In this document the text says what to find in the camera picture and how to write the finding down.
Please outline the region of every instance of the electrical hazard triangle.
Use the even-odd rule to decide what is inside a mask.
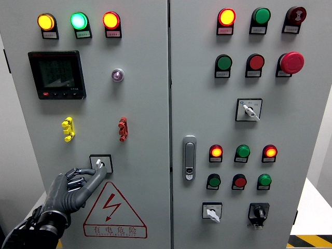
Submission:
[[[147,238],[147,227],[120,190],[107,182],[83,223],[87,237]]]

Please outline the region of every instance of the yellow black hazard tape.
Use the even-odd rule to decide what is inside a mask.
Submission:
[[[290,247],[332,248],[332,235],[291,235],[287,244]]]

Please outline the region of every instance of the robotic arm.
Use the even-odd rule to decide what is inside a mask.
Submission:
[[[59,238],[71,224],[71,214],[84,208],[87,199],[104,180],[107,169],[103,163],[99,165],[96,170],[71,169],[65,175],[58,175],[50,187],[44,206],[35,209],[29,219],[7,236],[2,249],[56,248]],[[88,182],[83,177],[73,179],[78,174],[93,176]]]

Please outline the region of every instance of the gray metal panel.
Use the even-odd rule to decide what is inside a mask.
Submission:
[[[72,13],[82,11],[93,39],[75,39]],[[120,15],[122,39],[106,39],[102,17]],[[39,14],[55,16],[59,40],[44,40]],[[111,154],[111,181],[147,226],[147,239],[85,237],[82,225],[101,186],[85,209],[72,215],[64,248],[169,248],[169,110],[167,1],[1,1],[0,30],[46,189],[60,172],[90,166],[90,154]],[[79,50],[87,98],[42,101],[36,94],[27,53]],[[113,69],[124,70],[121,83]],[[61,123],[74,119],[76,136],[64,141]],[[118,122],[127,117],[129,137],[119,142]]]
[[[267,34],[249,35],[251,14],[267,7],[271,20]],[[300,34],[281,34],[285,14],[303,6],[307,19]],[[237,13],[234,35],[216,37],[219,11]],[[284,248],[295,217],[324,107],[331,87],[332,19],[330,1],[184,1],[171,2],[172,131],[174,248]],[[299,51],[302,71],[292,78],[275,78],[278,58]],[[214,79],[220,54],[231,56],[229,79]],[[252,53],[265,57],[262,77],[245,78],[245,63]],[[262,98],[261,121],[235,122],[237,98]],[[196,178],[182,178],[182,139],[197,138]],[[220,144],[223,162],[208,163],[209,148]],[[234,163],[236,148],[251,149],[247,164]],[[276,163],[261,163],[265,145],[278,148]],[[218,173],[218,191],[206,190],[206,179]],[[232,178],[242,173],[244,191],[231,190]],[[257,178],[272,177],[269,191],[257,191]],[[202,202],[222,202],[220,224],[203,220]],[[249,204],[268,202],[263,230],[253,230]]]

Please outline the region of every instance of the yellow indicator light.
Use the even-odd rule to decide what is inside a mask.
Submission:
[[[220,157],[222,153],[223,151],[220,148],[214,148],[211,152],[212,156],[214,157]]]
[[[274,157],[277,154],[277,152],[276,152],[276,149],[270,148],[266,151],[265,154],[267,157]]]
[[[105,13],[105,15],[103,17],[103,23],[104,23],[105,27],[110,30],[116,29],[120,24],[119,15],[112,11],[107,12],[107,13]]]
[[[42,30],[49,31],[54,28],[55,18],[49,13],[44,13],[39,15],[37,23]]]
[[[236,14],[232,9],[223,9],[219,14],[219,22],[223,26],[231,26],[235,22]]]

